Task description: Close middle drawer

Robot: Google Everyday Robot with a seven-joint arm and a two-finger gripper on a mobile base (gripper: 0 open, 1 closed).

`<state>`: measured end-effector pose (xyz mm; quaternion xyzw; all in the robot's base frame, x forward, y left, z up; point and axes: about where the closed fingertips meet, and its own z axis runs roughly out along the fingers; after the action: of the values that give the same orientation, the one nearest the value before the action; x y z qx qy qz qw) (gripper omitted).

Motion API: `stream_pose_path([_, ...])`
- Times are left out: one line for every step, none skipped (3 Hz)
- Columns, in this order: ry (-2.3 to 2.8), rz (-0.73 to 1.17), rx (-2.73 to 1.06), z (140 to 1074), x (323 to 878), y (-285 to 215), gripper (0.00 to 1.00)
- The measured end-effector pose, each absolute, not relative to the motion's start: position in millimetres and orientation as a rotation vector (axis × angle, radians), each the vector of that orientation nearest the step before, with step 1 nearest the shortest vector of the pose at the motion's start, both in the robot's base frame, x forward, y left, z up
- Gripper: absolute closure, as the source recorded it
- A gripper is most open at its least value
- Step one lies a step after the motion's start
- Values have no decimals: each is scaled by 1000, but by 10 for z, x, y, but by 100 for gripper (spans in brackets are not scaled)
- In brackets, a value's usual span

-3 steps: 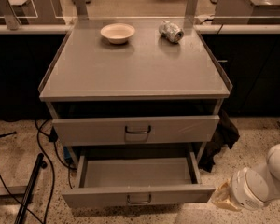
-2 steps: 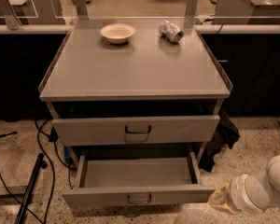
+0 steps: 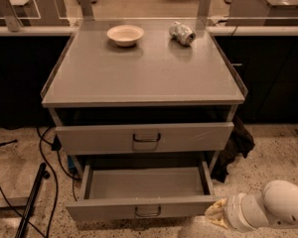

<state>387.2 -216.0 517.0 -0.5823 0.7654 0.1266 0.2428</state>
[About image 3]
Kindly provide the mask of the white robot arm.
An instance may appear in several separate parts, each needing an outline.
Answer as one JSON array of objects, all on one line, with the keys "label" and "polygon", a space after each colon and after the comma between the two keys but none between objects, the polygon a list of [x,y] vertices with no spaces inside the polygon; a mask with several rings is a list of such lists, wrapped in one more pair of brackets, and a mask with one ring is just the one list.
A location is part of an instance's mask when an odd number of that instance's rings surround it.
[{"label": "white robot arm", "polygon": [[259,228],[298,229],[298,185],[273,180],[257,193],[222,198],[205,212],[216,226],[240,233]]}]

